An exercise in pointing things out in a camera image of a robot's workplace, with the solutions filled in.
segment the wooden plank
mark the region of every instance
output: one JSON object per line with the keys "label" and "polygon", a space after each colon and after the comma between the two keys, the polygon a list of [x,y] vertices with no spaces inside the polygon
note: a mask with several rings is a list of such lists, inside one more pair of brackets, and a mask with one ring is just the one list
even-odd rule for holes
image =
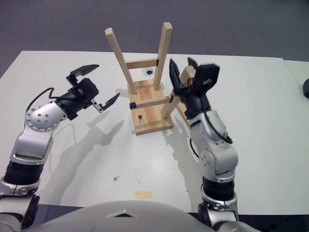
{"label": "wooden plank", "polygon": [[[195,75],[195,69],[192,67],[192,66],[188,66],[188,67],[185,67],[182,74],[180,75],[180,81],[182,84],[186,83],[187,80],[190,78],[190,77],[194,77]],[[183,103],[180,102],[180,99],[178,96],[174,96],[174,99],[171,103],[167,103],[165,104],[163,107],[162,107],[162,111],[161,111],[161,114],[162,114],[162,117],[163,118],[167,118],[172,112],[173,110],[175,109],[175,107],[177,107],[178,105],[180,104],[180,113],[182,115],[182,117],[184,117],[184,120],[186,120],[186,117],[184,115],[184,112],[186,111],[186,108],[185,108],[185,105]]]}
{"label": "wooden plank", "polygon": [[154,67],[158,65],[158,62],[159,62],[159,58],[132,60],[132,61],[126,62],[126,67],[128,69]]}
{"label": "wooden plank", "polygon": [[112,50],[115,53],[115,56],[116,56],[116,58],[119,62],[121,70],[125,75],[126,81],[129,85],[129,90],[128,90],[129,93],[136,94],[136,89],[135,89],[134,84],[133,84],[133,79],[131,77],[129,69],[126,66],[125,58],[124,58],[124,56],[121,52],[120,46],[118,44],[118,41],[116,40],[116,37],[115,37],[115,34],[114,34],[112,28],[107,28],[105,30],[105,35],[106,35],[108,42],[110,43],[110,46],[112,47]]}
{"label": "wooden plank", "polygon": [[[162,89],[155,91],[153,79],[134,82],[137,94],[129,94],[130,102],[142,102],[164,98]],[[161,115],[163,105],[155,105],[132,110],[135,134],[141,135],[173,128],[171,116],[164,119]]]}
{"label": "wooden plank", "polygon": [[144,107],[154,106],[154,105],[160,105],[169,103],[173,99],[173,96],[166,96],[160,99],[151,99],[151,100],[145,100],[140,102],[132,102],[130,103],[130,109],[140,109]]}
{"label": "wooden plank", "polygon": [[169,41],[172,35],[173,27],[169,22],[163,23],[158,58],[159,63],[157,68],[155,69],[154,75],[154,88],[155,90],[160,89],[161,77],[164,68],[166,54],[168,53]]}

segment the white table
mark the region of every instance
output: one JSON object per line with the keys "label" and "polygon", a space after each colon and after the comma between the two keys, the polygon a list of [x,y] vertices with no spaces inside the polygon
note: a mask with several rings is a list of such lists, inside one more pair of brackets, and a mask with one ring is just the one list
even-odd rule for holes
{"label": "white table", "polygon": [[[126,53],[127,60],[154,54]],[[280,58],[192,55],[198,63],[221,66],[208,93],[234,140],[239,155],[236,192],[240,214],[309,214],[309,102]],[[180,70],[187,55],[168,55]],[[70,88],[65,77],[86,65],[100,90],[98,102],[121,96],[106,113],[91,107],[55,132],[52,152],[41,175],[40,203],[89,206],[117,200],[142,200],[135,190],[152,191],[146,199],[197,212],[201,176],[189,149],[189,129],[177,111],[171,130],[135,136],[125,78],[113,53],[22,52],[0,80],[2,106],[0,175],[24,126],[28,103],[47,87],[54,95]],[[146,79],[132,70],[133,79]],[[172,89],[168,63],[162,83]],[[44,96],[37,104],[46,103]]]}

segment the beige tape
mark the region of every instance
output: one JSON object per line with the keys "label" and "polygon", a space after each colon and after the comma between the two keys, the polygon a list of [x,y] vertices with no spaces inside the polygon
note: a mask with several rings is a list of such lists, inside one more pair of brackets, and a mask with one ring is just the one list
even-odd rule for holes
{"label": "beige tape", "polygon": [[150,198],[153,196],[151,191],[135,191],[136,198]]}

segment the black cable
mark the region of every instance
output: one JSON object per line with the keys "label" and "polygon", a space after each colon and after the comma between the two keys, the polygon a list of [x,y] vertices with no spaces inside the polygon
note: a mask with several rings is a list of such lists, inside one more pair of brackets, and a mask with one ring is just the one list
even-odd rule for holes
{"label": "black cable", "polygon": [[216,128],[213,126],[213,124],[212,124],[211,121],[209,120],[209,117],[207,116],[207,113],[206,113],[206,111],[205,111],[205,107],[204,107],[204,105],[203,105],[203,101],[201,101],[201,106],[202,106],[203,113],[204,113],[204,115],[205,115],[205,118],[206,118],[207,123],[210,125],[210,127],[211,127],[212,130],[216,133],[216,135],[217,135],[220,139],[222,139],[224,142],[226,142],[226,143],[228,143],[228,144],[232,144],[233,141],[232,141],[232,139],[231,139],[228,135],[227,135],[226,138],[223,137],[223,136],[216,130]]}
{"label": "black cable", "polygon": [[192,139],[190,138],[190,147],[191,150],[193,151],[193,153],[195,154],[195,156],[198,158],[198,154],[196,153],[196,151],[194,150],[193,146],[192,146]]}
{"label": "black cable", "polygon": [[36,96],[31,102],[30,104],[28,105],[27,109],[26,109],[26,112],[30,109],[30,107],[32,106],[32,104],[40,97],[42,96],[44,93],[46,93],[47,91],[50,91],[49,95],[48,95],[48,98],[49,99],[58,99],[58,100],[68,100],[68,101],[74,101],[76,100],[75,98],[62,98],[62,97],[52,97],[52,94],[53,94],[53,91],[55,90],[55,88],[53,87],[50,87],[50,88],[47,88],[46,90],[44,90],[42,93],[40,93],[38,96]]}
{"label": "black cable", "polygon": [[282,220],[281,222],[278,222],[277,224],[271,224],[267,229],[262,230],[262,231],[269,232],[270,229],[276,230],[277,226],[279,226],[280,224],[282,224],[282,223],[284,223],[284,222],[286,222],[286,221],[288,221],[288,220],[290,220],[292,218],[295,218],[297,216],[299,216],[299,215],[293,215],[293,216],[290,216],[290,217],[286,218],[285,220]]}

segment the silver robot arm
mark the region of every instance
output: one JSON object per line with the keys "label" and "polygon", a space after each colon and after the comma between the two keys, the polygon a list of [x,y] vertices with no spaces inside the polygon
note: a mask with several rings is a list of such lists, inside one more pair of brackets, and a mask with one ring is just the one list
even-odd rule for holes
{"label": "silver robot arm", "polygon": [[[225,125],[216,111],[207,111],[207,117],[220,134],[227,135]],[[190,124],[191,138],[198,150],[203,175],[203,203],[199,205],[199,214],[214,229],[221,222],[238,221],[237,196],[234,192],[238,162],[236,150],[218,137],[204,113],[190,120]]]}
{"label": "silver robot arm", "polygon": [[55,101],[26,111],[24,131],[15,142],[5,176],[0,180],[1,232],[18,232],[32,225],[40,199],[35,192],[53,144],[53,133],[60,122],[67,118],[73,120],[78,111],[91,105],[102,113],[118,98],[119,94],[104,106],[97,104],[94,100],[98,95],[96,86],[88,78],[77,83],[77,76],[85,75],[97,67],[87,65],[72,71],[67,77],[72,84],[68,93],[61,97],[51,97],[50,94],[49,98]]}
{"label": "silver robot arm", "polygon": [[198,206],[200,221],[215,231],[256,231],[239,222],[237,196],[234,192],[237,152],[227,135],[224,123],[211,109],[206,92],[217,82],[220,68],[215,64],[200,65],[188,58],[196,70],[194,78],[181,84],[179,70],[173,60],[169,75],[174,94],[186,106],[185,115],[190,122],[191,139],[197,147],[199,166],[203,175],[202,199]]}

